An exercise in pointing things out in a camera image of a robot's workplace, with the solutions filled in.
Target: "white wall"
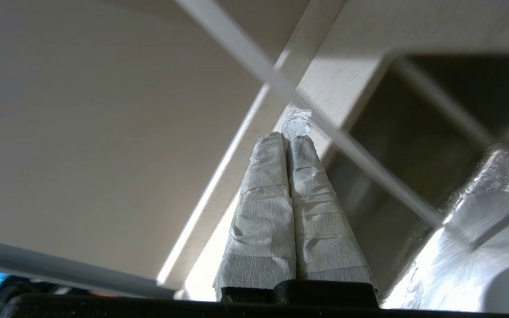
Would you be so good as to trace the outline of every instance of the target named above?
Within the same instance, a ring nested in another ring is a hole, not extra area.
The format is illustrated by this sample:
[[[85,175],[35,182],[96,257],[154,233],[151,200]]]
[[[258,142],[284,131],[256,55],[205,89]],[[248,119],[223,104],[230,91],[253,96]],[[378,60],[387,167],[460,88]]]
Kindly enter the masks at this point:
[[[242,3],[274,58],[307,4]],[[155,278],[259,86],[163,0],[0,1],[0,243]]]

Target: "metal rod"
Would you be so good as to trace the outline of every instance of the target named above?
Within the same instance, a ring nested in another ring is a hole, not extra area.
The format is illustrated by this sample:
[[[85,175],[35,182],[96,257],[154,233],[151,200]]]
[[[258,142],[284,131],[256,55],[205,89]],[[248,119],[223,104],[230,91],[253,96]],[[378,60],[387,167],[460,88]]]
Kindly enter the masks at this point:
[[[394,64],[402,77],[470,139],[486,148],[494,142],[492,134],[472,117],[460,103],[449,96],[426,72],[406,58],[398,58]]]
[[[375,180],[386,191],[414,211],[424,222],[434,228],[443,225],[433,207],[400,179],[385,169],[355,139],[337,129],[327,120],[318,107],[309,102],[275,70],[265,53],[247,34],[222,10],[214,0],[176,0],[184,10],[212,35],[237,61],[253,75],[270,84],[277,93],[289,98],[299,108],[314,111],[311,117],[315,126],[339,147],[364,173]]]

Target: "stainless steel sink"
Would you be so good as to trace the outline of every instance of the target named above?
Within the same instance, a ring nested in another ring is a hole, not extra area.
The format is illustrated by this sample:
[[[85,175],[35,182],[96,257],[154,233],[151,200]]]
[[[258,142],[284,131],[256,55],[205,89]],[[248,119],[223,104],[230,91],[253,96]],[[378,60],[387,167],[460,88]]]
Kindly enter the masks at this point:
[[[345,129],[468,240],[500,233],[501,222],[509,226],[509,56],[400,56],[385,64]],[[384,299],[418,265],[435,229],[335,149],[324,162]],[[477,210],[488,202],[481,191],[502,195],[505,206]]]

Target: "metal surface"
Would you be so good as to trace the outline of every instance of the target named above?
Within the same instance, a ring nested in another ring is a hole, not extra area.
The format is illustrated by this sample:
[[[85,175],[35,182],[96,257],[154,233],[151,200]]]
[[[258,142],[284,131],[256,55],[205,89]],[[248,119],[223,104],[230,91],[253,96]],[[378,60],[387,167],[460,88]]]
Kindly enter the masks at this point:
[[[509,56],[409,61],[439,98],[392,65],[347,129],[473,244],[422,222],[339,154],[327,173],[384,306],[482,310],[487,284],[509,267]],[[441,114],[444,99],[506,144],[473,143],[466,121]]]
[[[509,149],[487,151],[473,177],[452,196],[449,214],[469,237],[509,215]],[[475,250],[437,231],[384,302],[384,308],[482,311],[491,281],[509,268],[509,224]]]

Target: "white rod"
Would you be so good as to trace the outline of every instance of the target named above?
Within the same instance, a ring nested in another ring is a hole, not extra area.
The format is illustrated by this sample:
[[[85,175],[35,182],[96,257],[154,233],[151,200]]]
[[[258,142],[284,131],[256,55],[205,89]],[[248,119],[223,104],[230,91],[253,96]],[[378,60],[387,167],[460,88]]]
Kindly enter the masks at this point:
[[[311,109],[315,126],[331,138],[331,141],[351,159],[364,173],[386,191],[406,204],[424,222],[434,228],[442,226],[433,207],[420,198],[400,179],[386,170],[350,135],[331,124],[321,111],[304,98],[275,70],[266,54],[247,36],[240,26],[220,8],[214,0],[176,0],[180,6],[211,34],[237,61],[253,75],[270,84],[277,93],[290,99],[299,108]]]

